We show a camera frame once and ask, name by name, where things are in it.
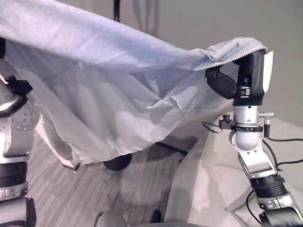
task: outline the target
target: wire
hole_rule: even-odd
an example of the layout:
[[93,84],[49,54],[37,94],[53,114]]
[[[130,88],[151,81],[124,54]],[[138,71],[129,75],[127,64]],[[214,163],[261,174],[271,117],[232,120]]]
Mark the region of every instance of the wire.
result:
[[114,21],[120,22],[120,0],[114,0]]
[[265,141],[265,140],[262,140],[262,142],[267,146],[267,148],[269,149],[272,157],[274,158],[274,163],[275,163],[275,167],[276,169],[278,170],[278,161],[276,159],[276,155],[274,153],[274,151],[272,150],[272,148],[270,147],[270,145]]
[[303,141],[303,139],[301,138],[294,138],[294,139],[284,139],[284,140],[281,140],[281,139],[273,139],[273,138],[267,138],[271,141],[274,141],[274,142],[291,142],[291,141]]
[[212,124],[212,123],[209,123],[209,122],[202,122],[203,126],[206,127],[209,131],[213,132],[213,133],[220,133],[222,132],[222,129],[220,131],[215,131],[215,130],[212,130],[211,128],[209,128],[207,125],[212,125],[214,127],[217,127],[219,128],[218,125],[215,125],[215,124]]
[[303,159],[296,160],[296,161],[289,161],[289,162],[280,162],[280,163],[278,163],[277,166],[284,165],[284,164],[297,164],[297,163],[301,163],[301,162],[303,162]]
[[250,200],[250,196],[251,196],[253,193],[254,193],[254,190],[252,190],[252,191],[248,194],[248,196],[246,197],[246,207],[247,207],[248,211],[250,212],[250,214],[252,215],[252,217],[253,217],[260,225],[262,225],[261,222],[257,219],[257,217],[251,212],[250,206],[248,205],[248,201]]
[[176,148],[176,147],[173,147],[173,146],[168,145],[168,144],[166,144],[166,143],[156,142],[155,144],[158,145],[158,146],[164,147],[164,148],[168,148],[168,149],[173,150],[173,151],[175,151],[175,152],[178,152],[178,153],[180,153],[181,155],[183,155],[184,157],[188,154],[187,151],[181,150],[181,149]]

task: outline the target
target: gray wall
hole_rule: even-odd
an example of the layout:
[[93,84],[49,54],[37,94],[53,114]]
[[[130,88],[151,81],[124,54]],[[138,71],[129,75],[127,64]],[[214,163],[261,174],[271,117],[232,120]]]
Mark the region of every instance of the gray wall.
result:
[[[113,0],[63,0],[112,18]],[[121,0],[121,22],[185,49],[252,36],[275,52],[263,110],[303,126],[302,0]]]

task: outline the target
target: light blue cloth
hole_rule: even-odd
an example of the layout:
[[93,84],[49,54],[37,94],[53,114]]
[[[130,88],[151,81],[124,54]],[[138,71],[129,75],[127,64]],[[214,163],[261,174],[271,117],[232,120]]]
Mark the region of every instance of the light blue cloth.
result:
[[10,40],[5,61],[34,88],[50,137],[82,162],[144,149],[193,112],[225,108],[204,70],[265,49],[236,38],[183,50],[54,0],[2,1],[0,37]]

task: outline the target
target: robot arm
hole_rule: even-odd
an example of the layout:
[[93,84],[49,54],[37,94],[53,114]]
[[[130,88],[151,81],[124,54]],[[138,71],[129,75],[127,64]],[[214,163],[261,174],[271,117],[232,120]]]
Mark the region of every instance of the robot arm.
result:
[[0,80],[0,226],[35,226],[33,199],[27,194],[26,173],[34,142],[38,111],[27,102],[27,81]]
[[219,67],[207,69],[205,76],[209,86],[221,96],[234,99],[234,119],[224,115],[219,122],[221,129],[232,130],[230,142],[238,151],[243,170],[256,194],[259,215],[264,227],[303,226],[303,215],[290,192],[284,187],[284,179],[277,174],[262,148],[258,125],[259,118],[268,122],[272,112],[261,113],[263,96],[268,90],[271,77],[273,52],[257,51],[239,60],[237,82],[220,72]]

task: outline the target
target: black knob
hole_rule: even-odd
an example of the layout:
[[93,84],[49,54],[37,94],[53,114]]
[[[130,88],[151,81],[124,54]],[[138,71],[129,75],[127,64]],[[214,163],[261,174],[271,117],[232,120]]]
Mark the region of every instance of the black knob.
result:
[[224,114],[222,117],[223,117],[223,121],[229,121],[230,120],[230,115],[229,114]]

